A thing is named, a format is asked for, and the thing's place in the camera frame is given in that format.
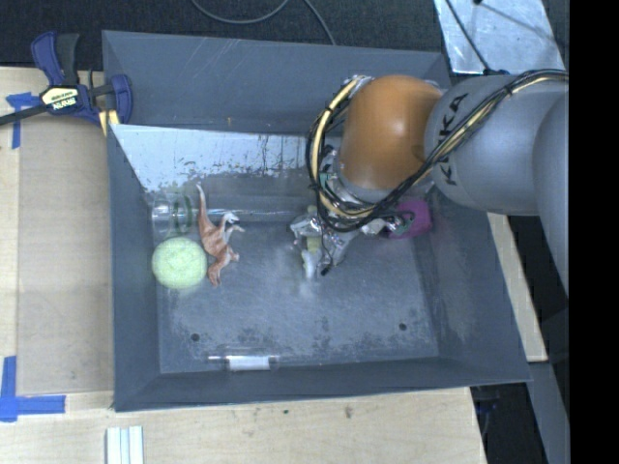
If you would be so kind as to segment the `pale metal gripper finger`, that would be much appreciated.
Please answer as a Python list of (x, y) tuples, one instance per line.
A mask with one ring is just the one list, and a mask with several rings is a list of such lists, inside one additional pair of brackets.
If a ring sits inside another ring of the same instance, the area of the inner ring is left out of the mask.
[(321, 244), (319, 239), (306, 239), (306, 246), (301, 250), (306, 279), (315, 276), (321, 260)]
[(317, 237), (317, 220), (316, 215), (305, 214), (295, 217), (289, 224), (289, 229), (296, 240), (301, 238), (316, 238)]

